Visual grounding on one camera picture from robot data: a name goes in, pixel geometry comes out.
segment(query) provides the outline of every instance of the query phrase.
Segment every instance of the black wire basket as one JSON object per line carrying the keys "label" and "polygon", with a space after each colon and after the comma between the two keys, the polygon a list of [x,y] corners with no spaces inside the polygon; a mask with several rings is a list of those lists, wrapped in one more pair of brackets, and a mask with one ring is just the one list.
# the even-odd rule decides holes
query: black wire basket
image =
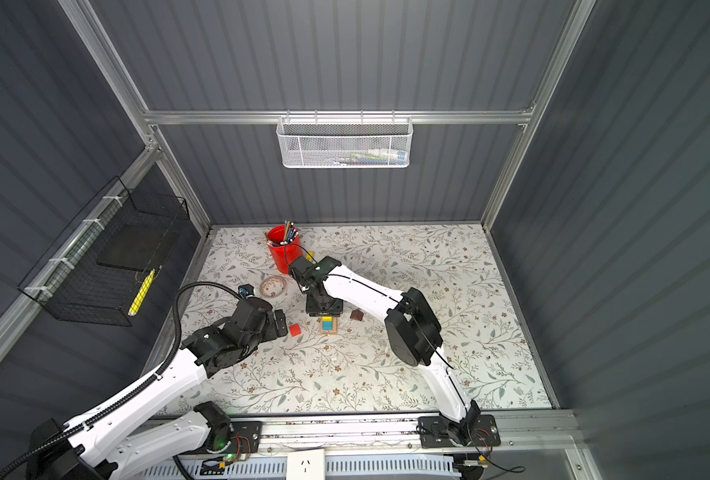
{"label": "black wire basket", "polygon": [[74,245],[48,260],[54,265],[42,284],[33,285],[30,272],[18,289],[57,320],[130,326],[144,308],[140,290],[154,289],[189,223],[187,203],[124,190],[98,218],[83,221],[88,228]]}

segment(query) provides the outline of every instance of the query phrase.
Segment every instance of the mounting plate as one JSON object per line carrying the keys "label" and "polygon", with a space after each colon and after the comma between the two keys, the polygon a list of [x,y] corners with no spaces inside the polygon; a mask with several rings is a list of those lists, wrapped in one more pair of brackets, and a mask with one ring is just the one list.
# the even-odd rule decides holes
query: mounting plate
{"label": "mounting plate", "polygon": [[[449,424],[447,418],[442,416],[419,417],[417,424],[433,433],[433,435],[429,433],[419,434],[422,440],[422,448],[457,447],[457,445],[454,445],[446,436],[446,428]],[[481,434],[481,437],[485,438],[485,443],[480,441],[479,437],[475,435],[479,428],[489,433],[488,437],[486,437],[485,434]],[[475,425],[470,426],[469,430],[475,438],[475,444],[482,449],[486,446],[497,447],[502,445],[502,438],[499,437],[499,429],[496,427],[496,420],[491,415],[479,416]]]}
{"label": "mounting plate", "polygon": [[[259,441],[261,440],[261,422],[232,422],[232,428],[235,430],[234,435],[248,438],[248,443],[251,444],[251,453],[256,453],[259,451]],[[227,453],[237,453],[237,442],[233,441],[227,450],[220,455],[226,455]],[[241,453],[248,453],[246,448],[246,441],[241,440]],[[183,452],[181,455],[211,455],[206,450],[205,446],[196,448],[189,452]]]}

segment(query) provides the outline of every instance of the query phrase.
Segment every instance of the white wire basket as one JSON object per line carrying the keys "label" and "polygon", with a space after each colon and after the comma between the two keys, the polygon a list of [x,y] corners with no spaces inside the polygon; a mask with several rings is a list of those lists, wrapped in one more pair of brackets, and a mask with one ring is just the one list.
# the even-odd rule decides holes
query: white wire basket
{"label": "white wire basket", "polygon": [[386,123],[277,122],[283,166],[288,168],[406,168],[411,119]]}

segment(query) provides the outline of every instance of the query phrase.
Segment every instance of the aluminum rail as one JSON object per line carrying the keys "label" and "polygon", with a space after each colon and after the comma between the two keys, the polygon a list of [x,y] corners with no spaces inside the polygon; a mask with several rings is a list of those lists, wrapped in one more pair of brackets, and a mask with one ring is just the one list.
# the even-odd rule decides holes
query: aluminum rail
{"label": "aluminum rail", "polygon": [[295,123],[518,124],[531,121],[529,110],[456,111],[314,111],[314,110],[149,110],[142,116],[157,125],[274,125],[280,118]]}
{"label": "aluminum rail", "polygon": [[[483,412],[494,415],[502,445],[497,451],[586,448],[571,410],[533,409]],[[374,453],[472,453],[475,447],[422,449],[417,420],[437,412],[365,413],[309,416],[234,416],[234,422],[262,422],[258,455],[285,456],[295,450],[325,447],[336,455]],[[141,428],[173,419],[153,417]]]}

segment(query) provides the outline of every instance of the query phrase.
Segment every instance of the wire mesh basket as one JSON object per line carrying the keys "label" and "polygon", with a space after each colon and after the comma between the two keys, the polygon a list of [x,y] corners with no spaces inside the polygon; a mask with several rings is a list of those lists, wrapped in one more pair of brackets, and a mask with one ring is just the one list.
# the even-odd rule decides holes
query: wire mesh basket
{"label": "wire mesh basket", "polygon": [[40,285],[32,272],[19,290],[55,319],[130,326],[144,294],[189,222],[180,197],[124,190],[59,258]]}
{"label": "wire mesh basket", "polygon": [[392,123],[327,124],[277,122],[283,166],[288,168],[405,168],[411,120]]}

